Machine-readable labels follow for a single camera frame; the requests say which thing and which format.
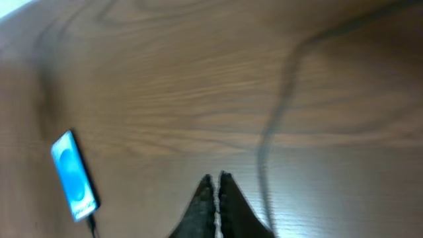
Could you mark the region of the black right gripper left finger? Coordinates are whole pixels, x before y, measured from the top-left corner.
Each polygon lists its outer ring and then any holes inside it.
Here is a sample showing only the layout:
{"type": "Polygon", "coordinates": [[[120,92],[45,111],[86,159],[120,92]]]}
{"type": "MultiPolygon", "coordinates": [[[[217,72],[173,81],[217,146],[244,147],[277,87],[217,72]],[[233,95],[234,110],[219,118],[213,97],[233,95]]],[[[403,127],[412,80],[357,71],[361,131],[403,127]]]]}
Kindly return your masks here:
{"type": "Polygon", "coordinates": [[[212,176],[204,175],[169,238],[215,238],[214,191],[212,176]]]}

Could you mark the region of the blue Galaxy smartphone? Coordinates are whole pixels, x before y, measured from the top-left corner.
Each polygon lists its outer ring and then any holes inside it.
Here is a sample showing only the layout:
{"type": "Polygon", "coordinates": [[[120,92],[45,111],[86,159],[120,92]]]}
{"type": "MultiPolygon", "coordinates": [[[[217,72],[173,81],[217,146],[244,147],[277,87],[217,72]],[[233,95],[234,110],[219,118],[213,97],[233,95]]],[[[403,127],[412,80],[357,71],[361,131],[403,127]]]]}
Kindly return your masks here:
{"type": "Polygon", "coordinates": [[[66,131],[50,150],[73,221],[93,214],[99,207],[82,156],[71,130],[66,131]]]}

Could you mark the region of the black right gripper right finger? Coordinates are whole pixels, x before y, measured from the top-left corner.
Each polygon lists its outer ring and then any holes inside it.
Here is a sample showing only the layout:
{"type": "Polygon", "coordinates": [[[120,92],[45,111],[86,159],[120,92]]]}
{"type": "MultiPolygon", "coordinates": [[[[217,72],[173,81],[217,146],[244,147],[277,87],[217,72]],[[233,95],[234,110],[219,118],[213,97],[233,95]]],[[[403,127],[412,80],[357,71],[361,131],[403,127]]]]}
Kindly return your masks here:
{"type": "Polygon", "coordinates": [[[223,238],[275,238],[255,216],[231,173],[221,172],[218,198],[223,238]]]}

